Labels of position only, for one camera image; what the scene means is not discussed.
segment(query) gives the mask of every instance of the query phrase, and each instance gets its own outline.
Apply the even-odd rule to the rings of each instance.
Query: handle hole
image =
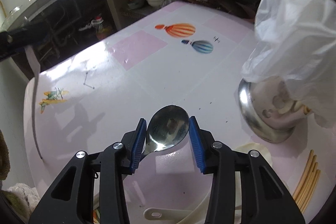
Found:
[[[158,213],[158,212],[153,212],[152,213],[152,217],[161,217],[162,214],[161,213]]]

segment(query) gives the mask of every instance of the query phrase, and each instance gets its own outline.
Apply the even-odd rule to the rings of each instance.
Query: hot air balloon print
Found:
[[[170,26],[159,24],[155,26],[155,29],[165,29],[167,34],[172,37],[189,37],[196,31],[196,28],[189,23],[177,23]]]
[[[182,40],[182,43],[191,45],[194,50],[203,54],[209,54],[213,50],[213,45],[206,40]]]

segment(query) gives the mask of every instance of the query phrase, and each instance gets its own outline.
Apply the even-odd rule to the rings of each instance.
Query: silver screw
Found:
[[[113,148],[114,149],[120,149],[120,148],[122,148],[123,147],[123,144],[122,143],[114,143],[113,144]]]
[[[85,152],[84,151],[79,151],[76,154],[76,157],[79,158],[79,159],[83,158],[84,156],[85,156]]]
[[[219,148],[221,148],[223,145],[222,145],[221,142],[214,142],[214,143],[212,144],[212,146],[213,146],[214,148],[219,149]]]
[[[257,150],[252,150],[250,152],[251,156],[254,157],[254,158],[258,158],[259,157],[259,152]]]
[[[13,37],[12,37],[12,36],[10,36],[10,35],[8,35],[8,36],[7,36],[7,41],[8,41],[8,43],[11,43],[11,42],[13,42]]]

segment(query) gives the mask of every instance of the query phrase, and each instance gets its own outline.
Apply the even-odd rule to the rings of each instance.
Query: blue gripper pad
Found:
[[[145,119],[142,119],[142,123],[140,124],[140,127],[138,127],[136,130],[137,137],[135,139],[134,145],[132,147],[132,153],[131,153],[131,163],[130,163],[130,169],[134,173],[136,169],[139,167],[139,163],[141,160],[141,154],[143,149],[143,144],[146,139],[146,132],[147,132],[147,123]]]
[[[205,151],[199,136],[199,127],[195,116],[189,118],[189,137],[193,147],[197,167],[202,173],[205,172]]]

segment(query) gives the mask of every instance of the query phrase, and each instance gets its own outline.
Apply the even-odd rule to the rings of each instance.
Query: tabletop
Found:
[[[265,145],[292,194],[314,149],[321,176],[304,213],[309,222],[335,186],[336,130],[319,127],[311,115],[283,143],[267,143],[251,131],[237,89],[256,44],[251,23],[174,2],[41,73],[35,122],[43,160],[32,133],[33,81],[24,105],[26,152],[38,193],[44,194],[77,151],[103,151],[135,130],[140,118],[148,123],[173,104],[232,149]],[[150,223],[142,216],[149,207],[194,209],[211,181],[197,169],[188,136],[174,148],[149,154],[124,180],[130,222]]]

